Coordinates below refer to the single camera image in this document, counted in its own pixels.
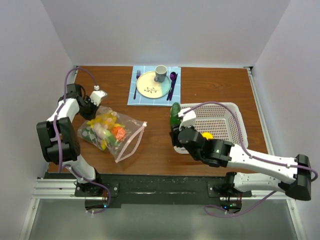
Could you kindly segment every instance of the blue placemat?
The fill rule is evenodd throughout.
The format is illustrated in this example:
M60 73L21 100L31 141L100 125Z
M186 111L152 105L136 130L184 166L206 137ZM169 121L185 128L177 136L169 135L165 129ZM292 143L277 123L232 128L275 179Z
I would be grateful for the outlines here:
M130 106L172 106L173 103L181 103L181 67L177 66L167 66L167 76L170 77L171 72L176 72L178 77L175 82L175 87L173 91L173 96L171 101L167 101L168 94L159 97L159 98L148 98L142 96L140 92L136 91L137 84L137 70L141 71L141 74L144 74L149 71L154 71L156 66L133 66L132 75L131 75L131 83L130 83L130 93L128 97L128 105Z

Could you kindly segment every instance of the purple utensil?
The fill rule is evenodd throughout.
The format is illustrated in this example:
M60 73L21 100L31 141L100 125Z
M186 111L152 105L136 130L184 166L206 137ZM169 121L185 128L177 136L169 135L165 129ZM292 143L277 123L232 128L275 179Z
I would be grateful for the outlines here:
M171 79L171 90L168 94L168 98L167 100L171 101L172 100L172 96L174 95L174 90L175 90L175 85L176 85L176 81L178 78L178 73L175 73L174 71L170 73L170 79Z
M136 81L138 82L138 78L140 78L141 76L141 71L138 70L136 71ZM136 95L137 95L137 83L135 83L135 91L134 91L134 95L133 95L133 99L136 99Z

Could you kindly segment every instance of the white wall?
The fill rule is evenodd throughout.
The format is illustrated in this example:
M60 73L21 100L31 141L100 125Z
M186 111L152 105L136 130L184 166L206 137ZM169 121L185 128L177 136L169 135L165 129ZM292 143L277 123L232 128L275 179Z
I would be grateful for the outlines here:
M289 0L42 0L75 65L253 66Z
M253 68L275 153L305 154L320 171L320 2L292 0ZM298 202L309 240L320 235L320 180Z
M36 124L72 64L40 0L1 1L0 33L0 239L16 240L46 168Z

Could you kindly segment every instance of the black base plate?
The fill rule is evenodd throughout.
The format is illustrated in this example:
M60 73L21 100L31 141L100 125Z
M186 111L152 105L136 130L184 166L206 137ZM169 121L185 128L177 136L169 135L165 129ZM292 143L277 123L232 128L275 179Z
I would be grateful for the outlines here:
M74 179L72 174L46 173L46 179ZM224 177L210 176L165 176L165 175L124 175L101 174L102 184L111 191L110 208L120 208L122 204L159 205L217 205L218 193L210 186L223 184ZM76 197L90 197L75 191ZM251 197L250 191L243 197Z

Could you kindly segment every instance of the yellow ball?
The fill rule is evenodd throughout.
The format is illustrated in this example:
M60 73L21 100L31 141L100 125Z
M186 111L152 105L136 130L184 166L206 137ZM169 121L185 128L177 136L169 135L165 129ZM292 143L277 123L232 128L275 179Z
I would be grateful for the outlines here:
M206 138L207 140L214 139L214 136L210 132L204 132L204 133L202 133L202 136L204 138Z

